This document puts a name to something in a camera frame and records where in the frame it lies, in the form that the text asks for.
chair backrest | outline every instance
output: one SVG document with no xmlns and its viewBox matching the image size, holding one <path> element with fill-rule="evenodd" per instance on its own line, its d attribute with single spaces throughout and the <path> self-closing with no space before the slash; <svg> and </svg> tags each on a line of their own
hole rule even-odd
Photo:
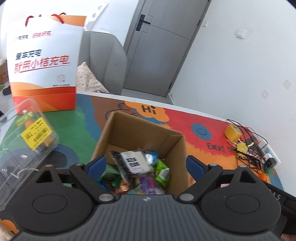
<svg viewBox="0 0 296 241">
<path fill-rule="evenodd" d="M 84 61 L 109 92 L 121 94 L 126 79 L 127 57 L 114 35 L 83 32 L 78 65 Z"/>
</svg>

blue smiley face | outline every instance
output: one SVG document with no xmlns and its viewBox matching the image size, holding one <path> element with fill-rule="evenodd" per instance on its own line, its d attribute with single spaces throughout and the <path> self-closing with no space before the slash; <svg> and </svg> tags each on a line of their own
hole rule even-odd
<svg viewBox="0 0 296 241">
<path fill-rule="evenodd" d="M 197 137 L 199 137 L 200 139 L 209 141 L 212 138 L 211 133 L 208 131 L 208 129 L 201 124 L 193 124 L 191 126 L 191 129 L 194 132 L 194 134 L 196 134 Z"/>
</svg>

plastic container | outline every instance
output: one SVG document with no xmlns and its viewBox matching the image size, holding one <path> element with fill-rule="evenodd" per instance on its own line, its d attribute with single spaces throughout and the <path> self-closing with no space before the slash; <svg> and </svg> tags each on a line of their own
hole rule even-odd
<svg viewBox="0 0 296 241">
<path fill-rule="evenodd" d="M 27 99 L 0 118 L 0 211 L 57 146 L 58 136 L 39 106 Z"/>
</svg>

door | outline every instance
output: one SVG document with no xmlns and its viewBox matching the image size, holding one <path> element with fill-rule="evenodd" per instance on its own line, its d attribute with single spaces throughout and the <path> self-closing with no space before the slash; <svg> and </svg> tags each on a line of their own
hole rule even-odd
<svg viewBox="0 0 296 241">
<path fill-rule="evenodd" d="M 145 1 L 127 52 L 125 88 L 166 96 L 208 1 Z"/>
</svg>

barcode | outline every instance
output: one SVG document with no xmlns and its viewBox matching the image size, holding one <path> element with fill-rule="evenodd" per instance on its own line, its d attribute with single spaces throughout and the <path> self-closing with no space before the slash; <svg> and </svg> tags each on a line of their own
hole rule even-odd
<svg viewBox="0 0 296 241">
<path fill-rule="evenodd" d="M 162 169 L 159 173 L 159 177 L 162 179 L 162 180 L 166 180 L 168 178 L 170 174 L 170 169 L 169 168 L 165 168 L 165 169 Z"/>
<path fill-rule="evenodd" d="M 37 133 L 36 137 L 34 138 L 34 141 L 37 142 L 47 131 L 48 129 L 44 127 L 39 133 Z"/>
</svg>

